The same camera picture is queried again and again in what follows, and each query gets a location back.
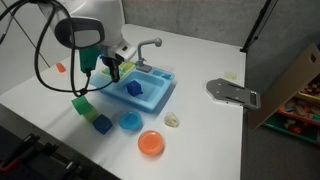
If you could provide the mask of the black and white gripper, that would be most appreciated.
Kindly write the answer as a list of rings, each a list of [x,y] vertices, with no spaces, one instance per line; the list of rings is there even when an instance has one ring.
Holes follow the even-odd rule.
[[[105,65],[116,64],[110,65],[109,71],[112,81],[117,83],[120,80],[117,65],[130,61],[136,54],[136,48],[126,40],[122,40],[119,44],[113,46],[99,45],[98,49],[101,52],[102,61]]]

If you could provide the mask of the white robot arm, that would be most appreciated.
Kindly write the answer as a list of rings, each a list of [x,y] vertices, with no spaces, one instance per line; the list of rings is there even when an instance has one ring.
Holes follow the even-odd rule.
[[[113,82],[120,80],[119,65],[133,58],[136,49],[122,34],[122,13],[119,0],[56,0],[56,9],[50,0],[41,0],[38,7],[46,18],[54,12],[49,25],[57,41],[72,48],[71,31],[75,35],[75,48],[98,46],[103,63],[109,67]]]

